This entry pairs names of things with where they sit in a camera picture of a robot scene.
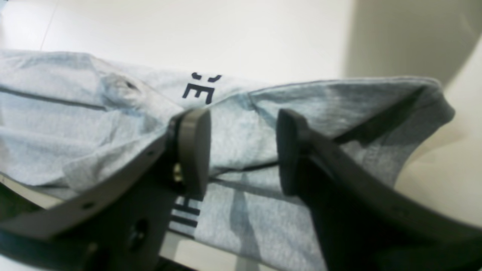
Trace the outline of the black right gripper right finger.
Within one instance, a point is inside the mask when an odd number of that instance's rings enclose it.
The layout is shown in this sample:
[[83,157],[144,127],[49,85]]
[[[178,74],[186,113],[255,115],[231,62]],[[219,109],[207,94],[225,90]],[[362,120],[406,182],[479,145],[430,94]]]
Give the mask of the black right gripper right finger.
[[309,209],[329,271],[479,271],[481,228],[387,187],[294,110],[276,125],[286,196]]

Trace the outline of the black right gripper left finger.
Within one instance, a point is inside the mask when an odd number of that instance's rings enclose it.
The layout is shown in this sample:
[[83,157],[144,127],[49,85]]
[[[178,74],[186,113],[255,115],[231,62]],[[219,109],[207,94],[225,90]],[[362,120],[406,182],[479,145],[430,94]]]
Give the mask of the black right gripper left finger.
[[208,109],[174,116],[166,133],[108,180],[47,210],[1,223],[1,255],[51,271],[152,271],[179,196],[209,179]]

